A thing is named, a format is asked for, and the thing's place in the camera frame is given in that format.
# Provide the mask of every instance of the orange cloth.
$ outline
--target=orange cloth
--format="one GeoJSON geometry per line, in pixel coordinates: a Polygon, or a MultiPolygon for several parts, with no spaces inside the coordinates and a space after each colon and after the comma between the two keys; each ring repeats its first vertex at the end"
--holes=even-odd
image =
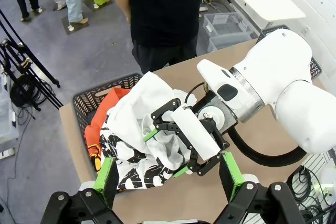
{"type": "Polygon", "coordinates": [[[96,171],[100,170],[100,153],[101,148],[99,145],[99,132],[106,119],[107,111],[114,107],[121,98],[127,95],[130,89],[112,88],[107,96],[101,101],[97,108],[97,111],[92,118],[91,125],[85,128],[85,139],[90,159],[96,168],[96,171]]]}

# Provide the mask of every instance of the screw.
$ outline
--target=screw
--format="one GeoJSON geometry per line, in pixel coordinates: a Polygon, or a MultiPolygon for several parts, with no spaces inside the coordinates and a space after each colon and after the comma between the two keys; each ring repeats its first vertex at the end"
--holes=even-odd
{"type": "Polygon", "coordinates": [[[252,189],[254,188],[254,185],[248,183],[248,184],[246,185],[246,188],[247,188],[248,190],[252,190],[252,189]]]}

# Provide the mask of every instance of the black button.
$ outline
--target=black button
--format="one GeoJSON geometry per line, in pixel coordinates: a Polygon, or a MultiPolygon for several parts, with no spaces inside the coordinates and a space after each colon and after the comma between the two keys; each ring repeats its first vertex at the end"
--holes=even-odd
{"type": "Polygon", "coordinates": [[[222,69],[222,72],[223,72],[226,76],[228,76],[229,78],[231,78],[231,77],[228,75],[228,73],[225,72],[223,69],[222,69]]]}
{"type": "Polygon", "coordinates": [[[238,90],[230,84],[224,84],[217,90],[217,93],[224,101],[228,102],[238,94],[238,90]]]}

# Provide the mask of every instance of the gray concrete floor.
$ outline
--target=gray concrete floor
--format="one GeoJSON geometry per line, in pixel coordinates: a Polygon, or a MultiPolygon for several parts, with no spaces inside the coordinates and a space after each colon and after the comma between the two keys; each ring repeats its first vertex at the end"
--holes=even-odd
{"type": "MultiPolygon", "coordinates": [[[[63,104],[88,87],[140,72],[131,55],[129,24],[115,3],[95,13],[83,4],[90,25],[69,36],[60,21],[67,10],[52,12],[53,0],[39,3],[46,11],[29,24],[20,22],[21,13],[15,0],[0,0],[0,8],[31,51],[60,81],[62,87],[53,88],[63,104]]],[[[209,12],[216,11],[209,7],[209,12]]],[[[0,31],[0,39],[3,38],[5,35],[0,31]]],[[[206,53],[207,43],[208,38],[200,28],[198,55],[206,53]]],[[[9,191],[7,178],[14,175],[15,157],[0,160],[0,197],[6,200],[9,195],[8,206],[17,223],[39,223],[53,192],[66,191],[72,195],[80,186],[58,111],[49,102],[41,109],[34,112],[36,120],[30,122],[24,133],[17,156],[16,179],[9,181],[9,191]]],[[[18,141],[10,144],[17,148],[18,141]]],[[[6,147],[0,145],[0,151],[6,147]]]]}

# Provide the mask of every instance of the black crate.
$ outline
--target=black crate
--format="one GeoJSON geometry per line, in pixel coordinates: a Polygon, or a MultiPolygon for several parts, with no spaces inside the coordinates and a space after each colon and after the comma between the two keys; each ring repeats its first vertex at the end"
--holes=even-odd
{"type": "Polygon", "coordinates": [[[84,131],[89,125],[88,114],[98,108],[101,101],[107,96],[113,87],[131,89],[142,77],[141,74],[134,73],[128,76],[117,78],[105,84],[80,92],[73,96],[72,105],[75,110],[76,119],[79,125],[83,142],[86,145],[84,131]]]}
{"type": "MultiPolygon", "coordinates": [[[[259,36],[259,38],[257,40],[257,43],[259,41],[261,41],[263,38],[265,38],[268,34],[270,34],[271,32],[273,32],[275,30],[278,30],[278,29],[287,29],[287,30],[290,30],[285,25],[273,26],[273,27],[265,28],[265,29],[261,30],[260,36],[259,36]]],[[[315,61],[314,57],[311,57],[311,61],[310,61],[310,77],[311,77],[311,79],[312,80],[315,79],[320,74],[322,74],[321,67],[315,61]]]]}

